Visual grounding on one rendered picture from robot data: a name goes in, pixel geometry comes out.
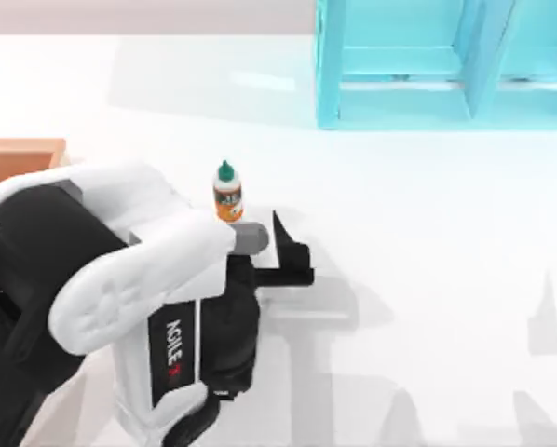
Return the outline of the orange bottle with green cap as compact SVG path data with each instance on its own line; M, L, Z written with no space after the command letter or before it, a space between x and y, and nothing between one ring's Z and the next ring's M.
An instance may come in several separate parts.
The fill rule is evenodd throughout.
M215 172L213 195L217 216L235 223L243 214L242 183L237 171L224 160Z

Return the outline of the light blue rack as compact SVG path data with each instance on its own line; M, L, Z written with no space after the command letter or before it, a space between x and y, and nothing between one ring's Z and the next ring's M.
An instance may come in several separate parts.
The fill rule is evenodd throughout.
M557 0L316 0L323 129L557 130Z

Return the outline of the shallow salmon-coloured box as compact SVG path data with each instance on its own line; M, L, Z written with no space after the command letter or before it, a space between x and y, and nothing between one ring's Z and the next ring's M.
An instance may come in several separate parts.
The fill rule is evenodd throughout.
M0 182L15 175L54 169L65 162L62 138L0 138Z

